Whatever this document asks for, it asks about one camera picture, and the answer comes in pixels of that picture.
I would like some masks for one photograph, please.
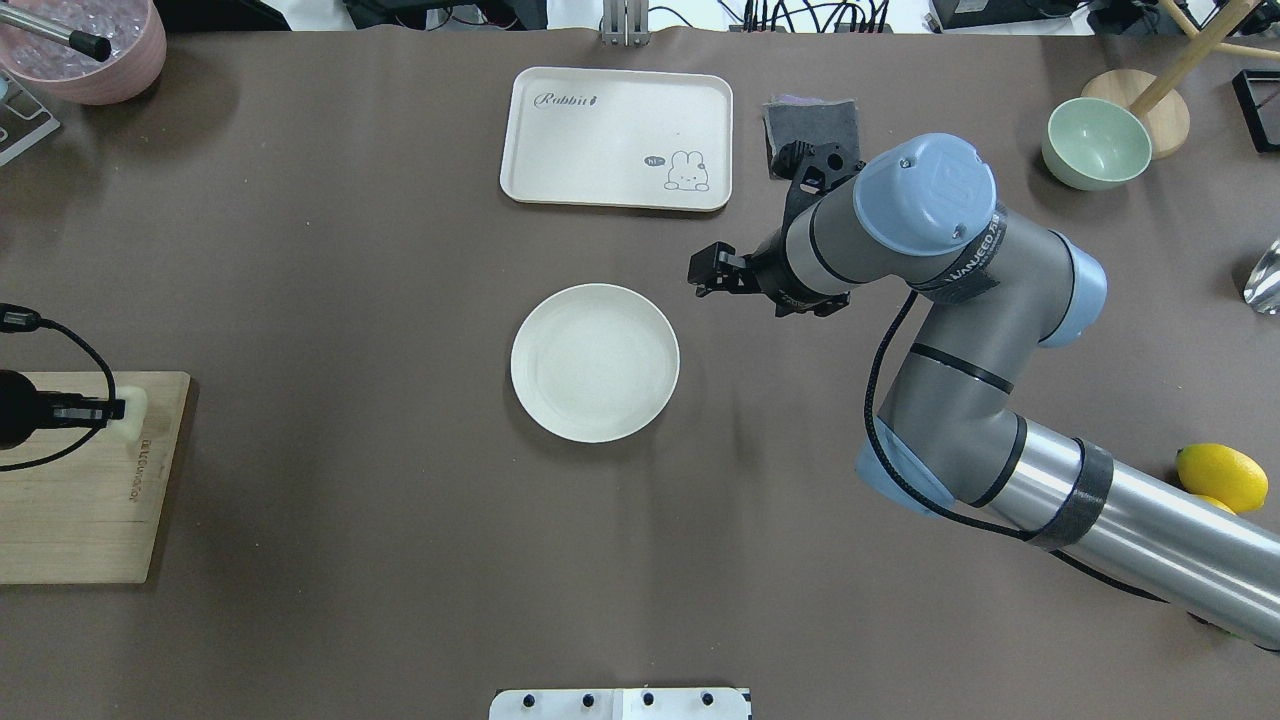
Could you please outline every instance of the blue joint cap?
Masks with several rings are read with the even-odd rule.
[[[915,488],[920,495],[937,502],[942,507],[950,510],[956,503],[955,496],[938,480],[937,475],[929,470],[919,457],[911,452],[910,447],[897,437],[881,421],[879,418],[874,419],[876,434],[879,436],[881,445],[884,446],[884,455],[888,456],[890,462],[893,464],[893,469],[897,470],[899,475],[906,480],[906,484]],[[877,492],[884,497],[892,500],[893,502],[906,507],[908,510],[914,510],[920,515],[934,515],[932,510],[920,505],[911,496],[906,495],[902,488],[897,487],[893,478],[888,477],[884,466],[881,465],[878,457],[876,457],[876,451],[872,450],[870,441],[863,443],[861,451],[858,452],[858,460],[854,462],[854,469],[858,471],[858,477],[863,479],[864,483],[872,486]]]
[[[934,132],[872,159],[854,181],[854,211],[881,245],[924,258],[969,243],[996,211],[996,176],[978,150]]]
[[[1062,347],[1075,341],[1084,332],[1084,328],[1093,324],[1102,314],[1102,306],[1107,301],[1107,272],[1102,264],[1092,255],[1071,245],[1061,233],[1055,232],[1066,246],[1071,256],[1071,301],[1066,305],[1066,314],[1057,324],[1057,328],[1044,340],[1039,341],[1041,347]]]

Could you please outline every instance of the white plate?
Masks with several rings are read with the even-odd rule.
[[[609,442],[648,425],[678,375],[680,346],[662,310],[614,284],[548,297],[511,346],[520,404],[539,425],[577,442]]]
[[[502,190],[521,202],[708,211],[732,191],[733,91],[714,76],[529,68]]]

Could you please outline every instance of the yellow lemon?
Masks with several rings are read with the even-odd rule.
[[[1257,510],[1267,498],[1262,468],[1239,450],[1215,442],[1179,450],[1178,479],[1187,492],[1217,498],[1233,512]]]
[[[1231,510],[1225,502],[1222,502],[1216,497],[1210,497],[1207,495],[1197,495],[1196,497],[1203,500],[1204,502],[1212,505],[1213,507],[1217,507],[1219,510],[1226,510],[1231,515],[1235,515],[1235,510]]]

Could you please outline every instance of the cutting board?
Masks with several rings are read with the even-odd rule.
[[[100,373],[23,373],[37,389],[105,397]],[[47,465],[0,473],[0,583],[142,583],[183,427],[191,375],[115,373],[147,391],[134,443],[100,432]],[[83,429],[36,430],[0,462],[55,452]]]

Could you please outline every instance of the light green bowl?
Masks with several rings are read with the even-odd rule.
[[[1076,190],[1107,190],[1151,164],[1151,136],[1142,120],[1115,102],[1076,97],[1048,118],[1041,154],[1053,177]]]

